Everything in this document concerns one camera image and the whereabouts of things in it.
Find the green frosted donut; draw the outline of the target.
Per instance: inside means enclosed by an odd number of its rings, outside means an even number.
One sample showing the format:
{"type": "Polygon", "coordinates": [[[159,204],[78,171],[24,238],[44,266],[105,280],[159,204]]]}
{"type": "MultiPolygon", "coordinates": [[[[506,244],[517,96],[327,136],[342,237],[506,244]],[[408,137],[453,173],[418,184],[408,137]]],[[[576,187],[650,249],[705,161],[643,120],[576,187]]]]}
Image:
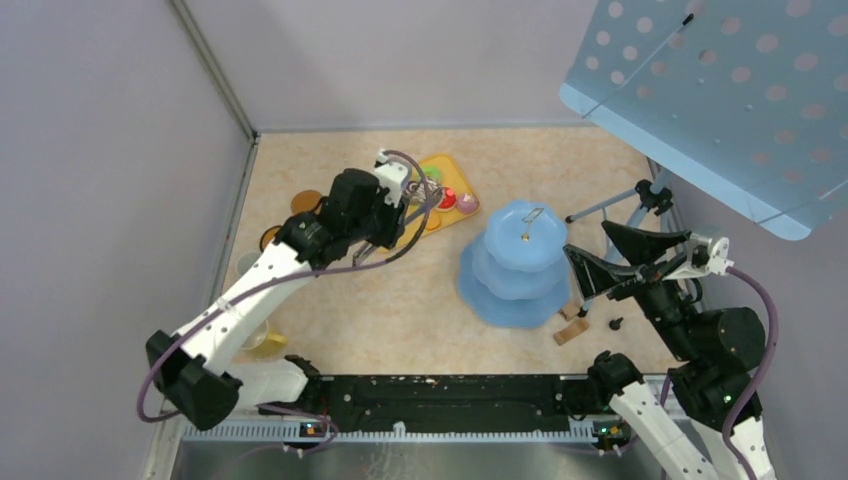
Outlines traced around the green frosted donut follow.
{"type": "Polygon", "coordinates": [[[422,168],[426,181],[433,185],[435,188],[442,184],[442,175],[441,171],[437,167],[433,166],[425,166],[422,168]]]}

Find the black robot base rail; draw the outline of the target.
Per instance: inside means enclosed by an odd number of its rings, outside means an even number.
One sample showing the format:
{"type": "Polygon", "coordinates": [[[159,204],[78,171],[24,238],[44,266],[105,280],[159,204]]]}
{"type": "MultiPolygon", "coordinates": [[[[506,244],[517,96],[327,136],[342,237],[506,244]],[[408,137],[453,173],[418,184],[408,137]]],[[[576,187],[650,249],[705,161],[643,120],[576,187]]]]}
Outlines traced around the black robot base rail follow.
{"type": "Polygon", "coordinates": [[[559,374],[323,376],[291,406],[344,433],[565,432],[611,411],[587,377],[559,374]]]}

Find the metal food tongs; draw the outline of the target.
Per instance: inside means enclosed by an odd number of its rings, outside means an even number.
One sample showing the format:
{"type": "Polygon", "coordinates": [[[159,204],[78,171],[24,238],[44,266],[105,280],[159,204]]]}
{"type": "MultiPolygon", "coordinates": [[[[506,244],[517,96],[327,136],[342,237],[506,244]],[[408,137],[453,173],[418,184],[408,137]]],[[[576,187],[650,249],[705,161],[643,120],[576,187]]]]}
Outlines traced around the metal food tongs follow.
{"type": "MultiPolygon", "coordinates": [[[[422,209],[425,205],[430,205],[431,208],[434,208],[440,203],[444,197],[444,189],[445,187],[440,182],[430,177],[426,177],[424,180],[412,180],[407,185],[403,193],[403,198],[408,200],[410,208],[415,207],[415,210],[407,214],[405,223],[408,224],[422,215],[422,209]]],[[[365,243],[353,254],[352,265],[359,266],[363,264],[376,250],[376,246],[365,243]]]]}

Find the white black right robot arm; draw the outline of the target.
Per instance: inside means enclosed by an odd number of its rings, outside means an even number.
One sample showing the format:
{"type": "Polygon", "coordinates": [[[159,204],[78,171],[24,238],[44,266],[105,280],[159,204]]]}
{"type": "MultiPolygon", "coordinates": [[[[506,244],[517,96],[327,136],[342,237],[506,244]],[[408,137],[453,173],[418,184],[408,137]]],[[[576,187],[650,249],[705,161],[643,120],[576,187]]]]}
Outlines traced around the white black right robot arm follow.
{"type": "Polygon", "coordinates": [[[653,395],[635,364],[602,352],[588,369],[586,397],[614,412],[645,444],[671,479],[772,479],[757,388],[774,357],[779,329],[773,300],[768,317],[748,307],[699,310],[681,284],[709,275],[737,276],[728,239],[707,230],[650,232],[604,221],[623,257],[602,259],[564,246],[583,299],[633,299],[677,366],[667,377],[700,443],[694,444],[653,395]]]}

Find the red frosted donut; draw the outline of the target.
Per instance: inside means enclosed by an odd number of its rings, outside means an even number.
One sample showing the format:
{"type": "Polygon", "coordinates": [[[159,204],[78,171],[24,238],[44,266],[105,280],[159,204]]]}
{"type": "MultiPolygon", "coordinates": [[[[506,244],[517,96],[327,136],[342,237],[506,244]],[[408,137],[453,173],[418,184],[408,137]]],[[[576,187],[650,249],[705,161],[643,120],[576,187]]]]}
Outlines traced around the red frosted donut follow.
{"type": "Polygon", "coordinates": [[[457,203],[457,195],[450,187],[441,189],[441,200],[436,205],[435,209],[439,212],[449,212],[453,210],[457,203]]]}

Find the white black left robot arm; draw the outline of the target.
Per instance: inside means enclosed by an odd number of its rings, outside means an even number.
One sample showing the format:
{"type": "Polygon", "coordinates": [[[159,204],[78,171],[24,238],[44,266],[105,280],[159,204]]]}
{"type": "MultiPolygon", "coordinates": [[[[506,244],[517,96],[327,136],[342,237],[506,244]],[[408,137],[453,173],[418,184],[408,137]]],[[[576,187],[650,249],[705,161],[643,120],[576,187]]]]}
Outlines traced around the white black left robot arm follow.
{"type": "Polygon", "coordinates": [[[404,232],[409,205],[403,192],[411,173],[388,161],[372,171],[347,168],[328,195],[286,220],[259,258],[194,320],[145,344],[150,372],[142,387],[156,389],[194,427],[209,430],[224,421],[249,393],[254,402],[285,402],[297,413],[319,404],[320,386],[303,369],[285,364],[281,380],[238,375],[230,366],[243,345],[294,292],[335,274],[332,263],[365,241],[390,248],[404,232]]]}

